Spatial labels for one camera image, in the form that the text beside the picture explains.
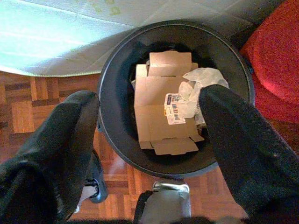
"white plastic bag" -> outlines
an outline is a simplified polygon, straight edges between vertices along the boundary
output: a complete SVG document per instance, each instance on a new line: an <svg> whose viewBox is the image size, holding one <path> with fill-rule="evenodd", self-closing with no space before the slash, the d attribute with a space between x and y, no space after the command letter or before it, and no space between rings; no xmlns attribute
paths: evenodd
<svg viewBox="0 0 299 224"><path fill-rule="evenodd" d="M227 81L223 78L221 72L212 68L199 68L186 73L184 78L189 82L182 82L178 88L180 100L178 109L184 118L193 118L196 116L196 124L204 124L204 119L198 105L200 89L209 85L218 84L229 88Z"/></svg>

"red cushion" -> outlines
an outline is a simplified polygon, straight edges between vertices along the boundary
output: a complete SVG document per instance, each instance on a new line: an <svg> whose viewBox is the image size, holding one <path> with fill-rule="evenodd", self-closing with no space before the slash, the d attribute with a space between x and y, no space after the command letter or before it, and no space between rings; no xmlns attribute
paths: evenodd
<svg viewBox="0 0 299 224"><path fill-rule="evenodd" d="M256 107L261 114L299 123L299 0L281 4L241 53L255 71Z"/></svg>

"flattened cardboard box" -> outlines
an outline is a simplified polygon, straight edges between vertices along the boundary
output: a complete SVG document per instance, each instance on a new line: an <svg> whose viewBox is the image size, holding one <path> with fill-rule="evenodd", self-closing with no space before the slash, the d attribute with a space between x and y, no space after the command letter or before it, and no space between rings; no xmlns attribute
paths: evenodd
<svg viewBox="0 0 299 224"><path fill-rule="evenodd" d="M154 149L157 155L198 151L195 142L204 140L194 118L185 124L169 125L164 115L168 93L177 93L183 75L198 67L191 53L166 51L149 54L150 65L136 66L135 117L140 148Z"/></svg>

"wooden floor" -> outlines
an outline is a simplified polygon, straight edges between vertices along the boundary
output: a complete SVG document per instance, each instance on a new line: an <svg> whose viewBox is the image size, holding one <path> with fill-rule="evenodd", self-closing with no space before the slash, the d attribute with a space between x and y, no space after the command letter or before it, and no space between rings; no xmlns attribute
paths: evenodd
<svg viewBox="0 0 299 224"><path fill-rule="evenodd" d="M99 75L67 78L34 78L0 72L0 162L11 158L65 97L79 90L97 90ZM278 132L299 152L299 125L272 121ZM100 155L109 197L100 204L84 201L72 219L132 219L139 195L150 190L157 178L126 164L111 149L103 134L95 132L94 147ZM185 180L191 189L193 216L213 220L246 216L234 202L217 168Z"/></svg>

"black trash can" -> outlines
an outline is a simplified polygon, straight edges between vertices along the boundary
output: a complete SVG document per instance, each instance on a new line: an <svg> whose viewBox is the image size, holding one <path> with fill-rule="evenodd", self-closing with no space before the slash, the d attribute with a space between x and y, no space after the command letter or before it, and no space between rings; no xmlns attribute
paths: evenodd
<svg viewBox="0 0 299 224"><path fill-rule="evenodd" d="M164 178L200 175L217 166L207 130L199 151L184 155L156 155L140 149L134 115L135 66L145 63L150 52L191 52L199 67L219 69L230 89L254 104L250 71L238 50L220 34L202 25L166 21L145 26L125 38L102 70L99 83L99 125L116 153L135 168Z"/></svg>

